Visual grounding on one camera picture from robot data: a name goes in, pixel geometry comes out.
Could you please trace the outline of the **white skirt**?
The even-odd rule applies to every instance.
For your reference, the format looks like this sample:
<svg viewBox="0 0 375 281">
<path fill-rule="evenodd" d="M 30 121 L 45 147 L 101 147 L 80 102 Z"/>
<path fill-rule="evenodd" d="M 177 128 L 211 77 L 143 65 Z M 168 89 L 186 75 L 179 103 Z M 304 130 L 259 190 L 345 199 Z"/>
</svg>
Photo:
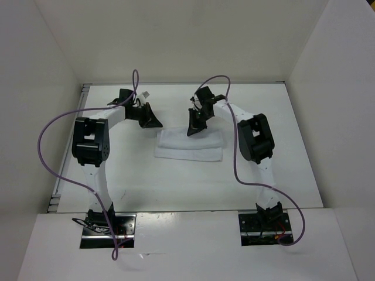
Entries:
<svg viewBox="0 0 375 281">
<path fill-rule="evenodd" d="M 203 130 L 187 136 L 184 127 L 163 129 L 157 133 L 154 156 L 157 158 L 220 162 L 224 140 L 218 129 Z"/>
</svg>

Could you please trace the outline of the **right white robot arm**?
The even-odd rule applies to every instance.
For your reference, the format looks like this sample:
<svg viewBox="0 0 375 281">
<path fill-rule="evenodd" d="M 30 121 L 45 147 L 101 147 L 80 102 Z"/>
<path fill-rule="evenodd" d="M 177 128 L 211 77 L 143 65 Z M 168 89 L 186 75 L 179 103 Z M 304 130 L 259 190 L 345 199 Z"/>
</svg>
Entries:
<svg viewBox="0 0 375 281">
<path fill-rule="evenodd" d="M 282 204 L 274 190 L 272 156 L 275 143 L 267 117 L 249 113 L 225 100 L 208 101 L 189 109 L 187 136 L 205 130 L 207 121 L 212 117 L 236 126 L 236 147 L 243 159 L 248 161 L 254 181 L 261 187 L 255 204 L 257 224 L 263 230 L 271 229 L 282 216 Z"/>
</svg>

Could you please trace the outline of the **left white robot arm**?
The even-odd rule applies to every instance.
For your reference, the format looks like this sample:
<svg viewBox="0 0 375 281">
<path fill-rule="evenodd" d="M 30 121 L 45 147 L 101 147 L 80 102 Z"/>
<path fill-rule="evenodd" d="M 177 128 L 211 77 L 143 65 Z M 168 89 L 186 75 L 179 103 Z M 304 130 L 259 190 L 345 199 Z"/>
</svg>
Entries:
<svg viewBox="0 0 375 281">
<path fill-rule="evenodd" d="M 110 155 L 110 129 L 124 120 L 137 121 L 142 129 L 161 128 L 162 123 L 151 106 L 126 90 L 104 109 L 90 117 L 78 117 L 74 123 L 72 155 L 77 159 L 89 187 L 89 210 L 82 225 L 95 232 L 112 233 L 117 226 L 113 200 L 106 179 L 106 161 Z"/>
</svg>

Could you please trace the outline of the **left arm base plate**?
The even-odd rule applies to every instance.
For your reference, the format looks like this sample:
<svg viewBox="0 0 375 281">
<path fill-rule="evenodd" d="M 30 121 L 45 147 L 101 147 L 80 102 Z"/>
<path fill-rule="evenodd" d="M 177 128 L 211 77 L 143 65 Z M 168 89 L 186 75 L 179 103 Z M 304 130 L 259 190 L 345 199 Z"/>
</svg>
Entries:
<svg viewBox="0 0 375 281">
<path fill-rule="evenodd" d="M 135 214 L 125 214 L 113 217 L 112 227 L 119 248 L 134 248 L 135 243 Z M 104 249 L 113 248 L 114 241 L 106 221 L 88 222 L 86 218 L 72 218 L 76 224 L 83 227 L 80 249 Z"/>
</svg>

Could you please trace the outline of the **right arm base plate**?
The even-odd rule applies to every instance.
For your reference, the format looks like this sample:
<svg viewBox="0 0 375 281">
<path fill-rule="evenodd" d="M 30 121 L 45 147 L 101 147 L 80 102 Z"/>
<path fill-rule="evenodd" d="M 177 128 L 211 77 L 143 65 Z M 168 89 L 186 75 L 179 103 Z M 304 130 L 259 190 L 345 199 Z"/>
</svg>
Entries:
<svg viewBox="0 0 375 281">
<path fill-rule="evenodd" d="M 261 225 L 257 213 L 239 213 L 238 220 L 242 246 L 277 245 L 279 239 L 285 244 L 294 241 L 287 213 L 266 226 Z"/>
</svg>

